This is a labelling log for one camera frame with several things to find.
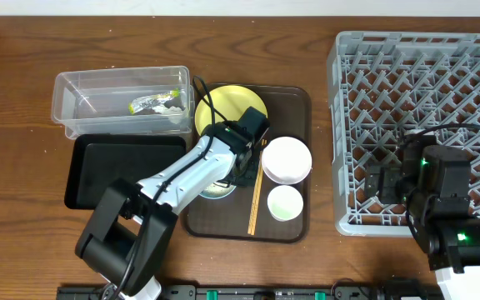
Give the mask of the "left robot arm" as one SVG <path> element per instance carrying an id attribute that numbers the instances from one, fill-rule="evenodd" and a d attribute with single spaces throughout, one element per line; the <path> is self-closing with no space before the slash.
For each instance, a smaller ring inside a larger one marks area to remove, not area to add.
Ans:
<path id="1" fill-rule="evenodd" d="M 224 121 L 205 128 L 196 146 L 135 184 L 113 182 L 77 240 L 76 255 L 106 278 L 109 299 L 155 299 L 160 267 L 179 213 L 212 183 L 241 176 L 269 128 L 267 121 Z"/>

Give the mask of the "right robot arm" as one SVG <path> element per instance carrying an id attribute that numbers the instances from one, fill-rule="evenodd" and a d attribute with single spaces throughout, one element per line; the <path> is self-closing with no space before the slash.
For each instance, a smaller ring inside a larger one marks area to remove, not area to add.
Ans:
<path id="1" fill-rule="evenodd" d="M 400 164 L 367 166 L 366 197 L 405 206 L 444 298 L 480 299 L 480 218 L 470 213 L 467 154 L 422 133 L 407 136 L 401 151 Z"/>

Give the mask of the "small white green cup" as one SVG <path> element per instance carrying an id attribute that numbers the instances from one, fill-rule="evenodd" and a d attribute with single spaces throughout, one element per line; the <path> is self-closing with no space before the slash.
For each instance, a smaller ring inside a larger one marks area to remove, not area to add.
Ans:
<path id="1" fill-rule="evenodd" d="M 303 196 L 295 187 L 280 185 L 268 194 L 267 206 L 279 222 L 291 221 L 303 211 Z"/>

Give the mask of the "green snack wrapper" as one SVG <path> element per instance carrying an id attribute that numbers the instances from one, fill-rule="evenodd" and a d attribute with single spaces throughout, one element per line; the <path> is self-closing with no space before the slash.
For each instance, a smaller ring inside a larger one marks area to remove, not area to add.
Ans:
<path id="1" fill-rule="evenodd" d="M 185 110 L 179 89 L 168 92 L 142 96 L 128 104 L 128 111 L 132 114 L 174 114 Z"/>

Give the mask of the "light blue bowl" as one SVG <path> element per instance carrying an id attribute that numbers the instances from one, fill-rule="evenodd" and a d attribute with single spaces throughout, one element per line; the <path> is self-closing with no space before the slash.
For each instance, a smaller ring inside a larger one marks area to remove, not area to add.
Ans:
<path id="1" fill-rule="evenodd" d="M 220 199 L 225 198 L 236 189 L 236 186 L 230 183 L 214 182 L 210 186 L 206 187 L 199 195 L 206 199 Z"/>

